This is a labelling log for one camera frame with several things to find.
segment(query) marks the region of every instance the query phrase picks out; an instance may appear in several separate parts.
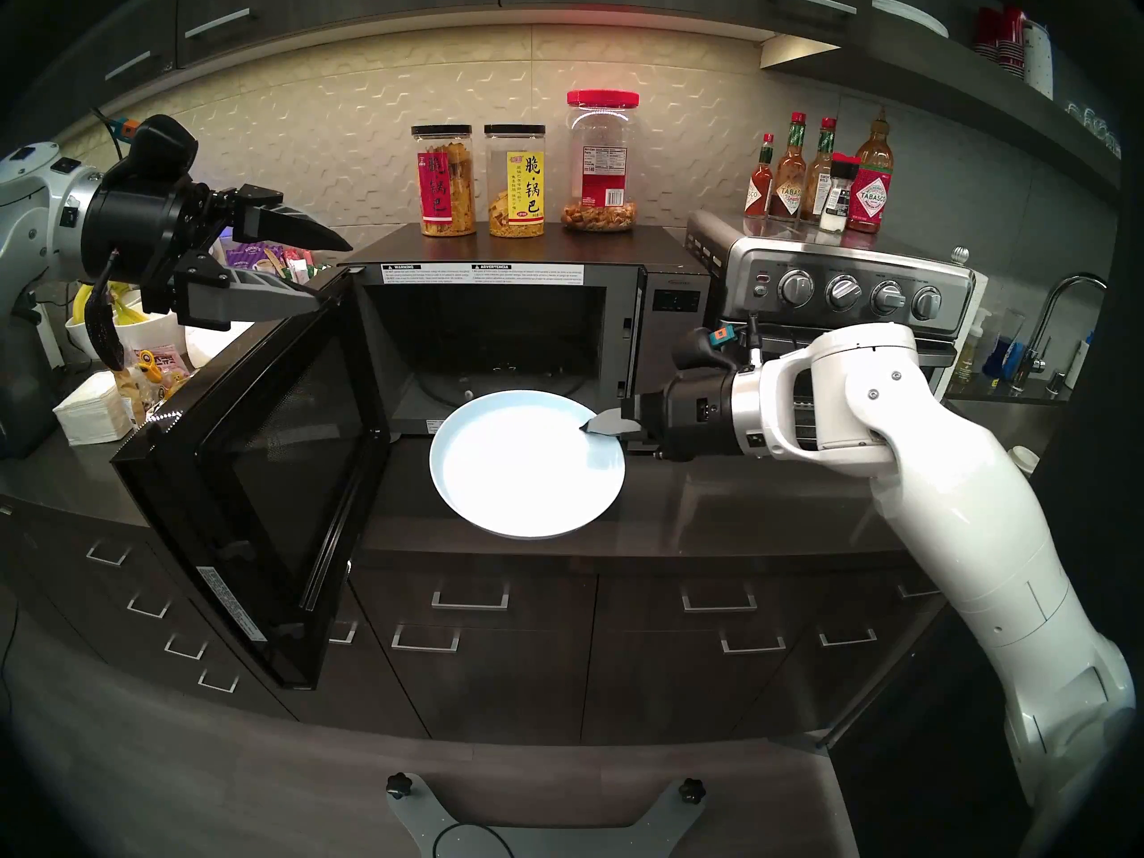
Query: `tabasco bottle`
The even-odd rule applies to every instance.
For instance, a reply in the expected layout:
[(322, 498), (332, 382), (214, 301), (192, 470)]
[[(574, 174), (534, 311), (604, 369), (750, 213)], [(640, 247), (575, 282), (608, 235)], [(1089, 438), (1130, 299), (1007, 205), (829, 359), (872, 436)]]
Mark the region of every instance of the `tabasco bottle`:
[(890, 193), (890, 175), (893, 173), (893, 153), (885, 143), (890, 126), (885, 121), (883, 106), (877, 119), (869, 124), (869, 140), (858, 148), (858, 176), (850, 189), (850, 216), (847, 230), (876, 233), (882, 225), (885, 199)]
[(803, 221), (820, 217), (826, 194), (831, 190), (831, 158), (834, 154), (834, 120), (823, 117), (823, 127), (818, 132), (818, 156), (807, 172), (807, 183), (802, 189), (802, 208), (799, 216)]
[(779, 221), (794, 221), (799, 216), (802, 201), (802, 176), (807, 162), (802, 158), (802, 138), (807, 134), (807, 114), (791, 114), (791, 130), (787, 133), (787, 151), (779, 160), (774, 173), (774, 191), (766, 212)]
[(771, 185), (774, 175), (771, 174), (771, 152), (774, 146), (774, 135), (768, 132), (763, 135), (763, 149), (758, 151), (758, 168), (747, 182), (747, 205), (742, 214), (750, 217), (766, 215), (766, 204), (771, 200)]

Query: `white plate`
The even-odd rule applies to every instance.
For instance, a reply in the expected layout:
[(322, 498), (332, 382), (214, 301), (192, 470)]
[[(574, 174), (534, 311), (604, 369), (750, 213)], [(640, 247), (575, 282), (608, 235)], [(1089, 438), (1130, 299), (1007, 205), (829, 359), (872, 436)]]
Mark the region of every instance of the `white plate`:
[(586, 434), (587, 406), (540, 390), (505, 390), (445, 419), (429, 471), (445, 503), (505, 538), (555, 538), (587, 525), (623, 485), (623, 450)]
[(906, 21), (913, 21), (915, 24), (921, 24), (932, 30), (939, 37), (950, 38), (950, 31), (945, 29), (945, 24), (934, 17), (934, 15), (927, 15), (920, 8), (907, 6), (905, 2), (899, 2), (898, 0), (871, 0), (871, 5), (879, 11), (904, 17)]

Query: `microwave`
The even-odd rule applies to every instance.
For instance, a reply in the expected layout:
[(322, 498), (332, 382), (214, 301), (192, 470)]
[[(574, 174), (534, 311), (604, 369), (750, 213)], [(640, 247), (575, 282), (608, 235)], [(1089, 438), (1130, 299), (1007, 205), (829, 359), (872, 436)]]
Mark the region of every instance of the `microwave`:
[(311, 279), (317, 311), (244, 332), (112, 463), (249, 657), (315, 689), (395, 435), (434, 432), (466, 390), (533, 386), (597, 412), (653, 390), (708, 284), (660, 228), (404, 228)]

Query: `textured tile wall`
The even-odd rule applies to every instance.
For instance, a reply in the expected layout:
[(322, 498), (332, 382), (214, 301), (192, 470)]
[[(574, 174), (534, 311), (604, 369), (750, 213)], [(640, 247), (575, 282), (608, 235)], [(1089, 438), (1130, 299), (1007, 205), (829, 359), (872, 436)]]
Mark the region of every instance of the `textured tile wall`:
[[(593, 26), (455, 27), (347, 40), (289, 51), (189, 82), (134, 105), (174, 116), (199, 140), (193, 174), (244, 181), (333, 227), (355, 246), (414, 221), (410, 126), (470, 122), (477, 208), (484, 209), (486, 122), (548, 127), (549, 210), (567, 184), (565, 93), (621, 87), (641, 95), (643, 153), (634, 178), (639, 221), (681, 227), (700, 206), (741, 207), (764, 132), (781, 143), (789, 114), (839, 117), (837, 146), (855, 152), (879, 104), (859, 93), (758, 69), (755, 43), (691, 33)], [(885, 232), (934, 254), (970, 249), (991, 277), (985, 307), (1017, 305), (1030, 324), (1047, 288), (1077, 269), (1106, 275), (1115, 215), (1050, 167), (972, 129), (888, 104), (896, 170)], [(63, 143), (109, 167), (100, 128)], [(1055, 318), (1050, 367), (1064, 368), (1096, 321), (1078, 295)]]

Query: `snack jar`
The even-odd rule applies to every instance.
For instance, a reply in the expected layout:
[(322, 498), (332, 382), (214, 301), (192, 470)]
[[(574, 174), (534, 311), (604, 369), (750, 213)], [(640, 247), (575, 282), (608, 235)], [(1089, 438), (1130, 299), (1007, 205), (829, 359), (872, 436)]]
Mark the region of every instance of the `snack jar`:
[(545, 127), (485, 126), (488, 232), (526, 237), (545, 232)]
[(468, 236), (477, 231), (472, 207), (472, 126), (413, 126), (418, 146), (421, 232)]
[(561, 221), (574, 230), (630, 230), (636, 222), (631, 176), (638, 146), (639, 95), (612, 88), (569, 92), (570, 190)]

